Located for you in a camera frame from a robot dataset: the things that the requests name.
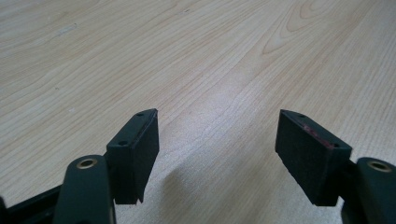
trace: light wooden surface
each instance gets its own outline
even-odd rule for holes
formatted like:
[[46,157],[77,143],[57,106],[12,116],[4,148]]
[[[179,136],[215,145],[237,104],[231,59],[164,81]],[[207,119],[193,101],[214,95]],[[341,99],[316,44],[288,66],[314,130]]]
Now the light wooden surface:
[[396,163],[391,0],[3,0],[0,74],[7,205],[152,107],[161,152],[119,223],[341,223],[276,155],[281,108]]

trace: black plastic part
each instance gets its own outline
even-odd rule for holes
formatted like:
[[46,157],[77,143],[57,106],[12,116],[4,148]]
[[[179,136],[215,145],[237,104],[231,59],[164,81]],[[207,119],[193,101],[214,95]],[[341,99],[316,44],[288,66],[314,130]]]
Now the black plastic part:
[[85,156],[69,164],[53,223],[116,223],[107,164],[103,156]]
[[276,152],[311,203],[336,205],[334,179],[348,164],[352,147],[309,117],[281,110]]
[[367,217],[361,206],[358,193],[358,166],[350,161],[337,175],[338,192],[344,199],[341,218],[344,224],[367,224]]
[[0,197],[0,223],[8,224],[11,223],[11,218],[9,216],[6,204],[2,197]]
[[369,223],[396,223],[396,167],[388,162],[360,158],[358,193]]
[[143,202],[159,150],[156,109],[134,115],[107,144],[105,157],[117,204]]
[[8,208],[10,223],[51,223],[61,186]]

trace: screw hole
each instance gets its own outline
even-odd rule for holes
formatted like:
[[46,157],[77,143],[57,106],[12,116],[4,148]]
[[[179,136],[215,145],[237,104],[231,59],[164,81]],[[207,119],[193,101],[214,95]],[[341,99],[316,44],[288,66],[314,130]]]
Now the screw hole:
[[380,161],[368,161],[367,164],[371,168],[373,168],[377,171],[380,171],[380,172],[390,173],[392,171],[392,169],[388,165],[386,165],[385,163],[380,162]]
[[120,141],[119,145],[120,146],[125,146],[125,145],[128,145],[128,142],[127,141]]
[[98,161],[96,159],[87,159],[77,164],[78,169],[88,169],[93,167]]

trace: wood grain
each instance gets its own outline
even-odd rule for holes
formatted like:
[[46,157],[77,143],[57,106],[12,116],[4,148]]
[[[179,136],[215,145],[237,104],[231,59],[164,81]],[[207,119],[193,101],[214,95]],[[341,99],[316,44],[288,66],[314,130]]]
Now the wood grain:
[[396,163],[395,24],[390,0],[4,0],[0,194],[61,184],[156,107],[161,152],[119,223],[341,223],[275,154],[278,111]]

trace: wooden table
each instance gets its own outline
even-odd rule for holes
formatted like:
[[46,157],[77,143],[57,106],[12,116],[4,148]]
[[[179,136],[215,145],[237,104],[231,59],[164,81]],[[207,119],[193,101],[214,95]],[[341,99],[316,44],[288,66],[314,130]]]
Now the wooden table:
[[0,194],[8,206],[104,154],[158,108],[161,151],[119,223],[340,223],[275,153],[279,109],[396,163],[390,0],[4,0]]

